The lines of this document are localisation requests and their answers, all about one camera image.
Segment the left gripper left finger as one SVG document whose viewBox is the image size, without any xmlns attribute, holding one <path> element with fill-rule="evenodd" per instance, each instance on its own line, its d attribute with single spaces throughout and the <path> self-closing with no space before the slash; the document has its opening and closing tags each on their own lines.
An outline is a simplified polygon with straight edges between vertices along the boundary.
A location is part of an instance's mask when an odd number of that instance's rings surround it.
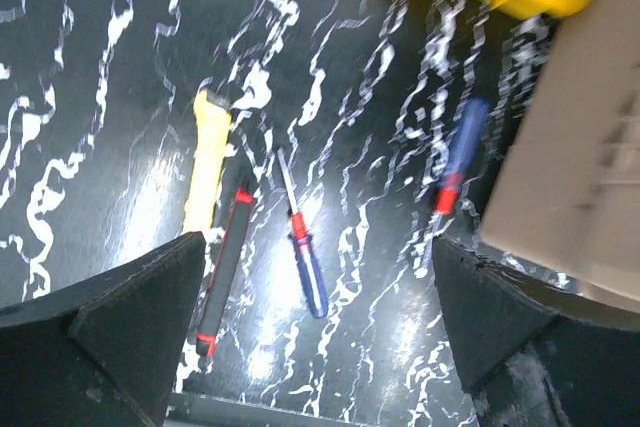
<svg viewBox="0 0 640 427">
<path fill-rule="evenodd" d="M 4 426 L 160 426 L 204 271 L 184 234 L 1 311 Z"/>
</svg>

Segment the red black utility knife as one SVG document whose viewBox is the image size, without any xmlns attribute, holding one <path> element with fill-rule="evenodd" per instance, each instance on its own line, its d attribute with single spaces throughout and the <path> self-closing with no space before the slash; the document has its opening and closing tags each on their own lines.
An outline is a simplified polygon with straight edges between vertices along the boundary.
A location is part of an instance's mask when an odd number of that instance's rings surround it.
<svg viewBox="0 0 640 427">
<path fill-rule="evenodd" d="M 196 352 L 201 357 L 211 357 L 215 351 L 225 305 L 247 236 L 253 201 L 253 195 L 245 187 L 240 187 L 236 192 L 196 328 Z"/>
</svg>

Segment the yellow utility knife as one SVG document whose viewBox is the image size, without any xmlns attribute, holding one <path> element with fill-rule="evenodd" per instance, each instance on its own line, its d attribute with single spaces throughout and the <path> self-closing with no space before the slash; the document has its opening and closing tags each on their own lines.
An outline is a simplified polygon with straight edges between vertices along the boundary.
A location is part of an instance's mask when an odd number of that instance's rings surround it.
<svg viewBox="0 0 640 427">
<path fill-rule="evenodd" d="M 197 143 L 182 233 L 210 229 L 232 122 L 230 102 L 208 88 L 196 94 L 193 111 Z"/>
</svg>

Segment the blue screwdriver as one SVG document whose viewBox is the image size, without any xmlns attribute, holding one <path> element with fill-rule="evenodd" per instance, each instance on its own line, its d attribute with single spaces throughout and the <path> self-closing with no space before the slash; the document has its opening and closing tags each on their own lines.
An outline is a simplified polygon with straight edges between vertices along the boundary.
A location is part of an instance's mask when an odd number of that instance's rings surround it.
<svg viewBox="0 0 640 427">
<path fill-rule="evenodd" d="M 294 246 L 295 260 L 302 291 L 314 318 L 324 318 L 328 313 L 328 296 L 322 271 L 314 251 L 312 236 L 308 232 L 304 216 L 299 210 L 284 151 L 278 149 L 276 158 L 284 181 L 290 206 L 290 239 Z"/>
<path fill-rule="evenodd" d="M 467 171 L 473 161 L 490 109 L 488 100 L 469 98 L 456 122 L 449 145 L 448 159 L 439 179 L 432 215 L 426 230 L 426 242 L 417 274 L 425 274 L 432 259 L 433 240 L 442 219 L 452 213 Z"/>
</svg>

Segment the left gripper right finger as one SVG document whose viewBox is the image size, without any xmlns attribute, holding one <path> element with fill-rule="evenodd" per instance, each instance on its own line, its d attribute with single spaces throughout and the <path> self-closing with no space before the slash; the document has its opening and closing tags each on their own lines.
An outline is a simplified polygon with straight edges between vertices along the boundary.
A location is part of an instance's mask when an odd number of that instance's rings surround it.
<svg viewBox="0 0 640 427">
<path fill-rule="evenodd" d="M 432 255 L 455 367 L 480 425 L 638 425 L 638 314 L 447 239 Z"/>
</svg>

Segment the tan plastic tool box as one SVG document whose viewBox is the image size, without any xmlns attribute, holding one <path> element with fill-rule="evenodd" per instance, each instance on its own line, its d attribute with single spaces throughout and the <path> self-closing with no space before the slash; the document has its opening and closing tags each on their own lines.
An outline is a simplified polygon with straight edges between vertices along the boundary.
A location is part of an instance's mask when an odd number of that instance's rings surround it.
<svg viewBox="0 0 640 427">
<path fill-rule="evenodd" d="M 639 0 L 593 0 L 561 24 L 480 236 L 638 310 Z"/>
</svg>

